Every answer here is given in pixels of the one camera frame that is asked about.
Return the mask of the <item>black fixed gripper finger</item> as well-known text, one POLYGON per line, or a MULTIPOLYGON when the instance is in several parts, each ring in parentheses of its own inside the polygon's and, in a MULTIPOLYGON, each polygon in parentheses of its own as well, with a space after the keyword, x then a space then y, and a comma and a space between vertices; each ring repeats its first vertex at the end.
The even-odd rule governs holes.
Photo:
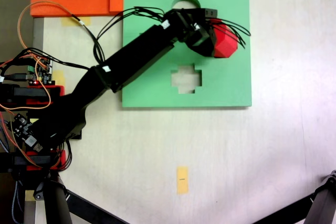
POLYGON ((210 31, 196 31, 188 39, 188 47, 192 51, 204 57, 214 57, 216 36, 210 31))

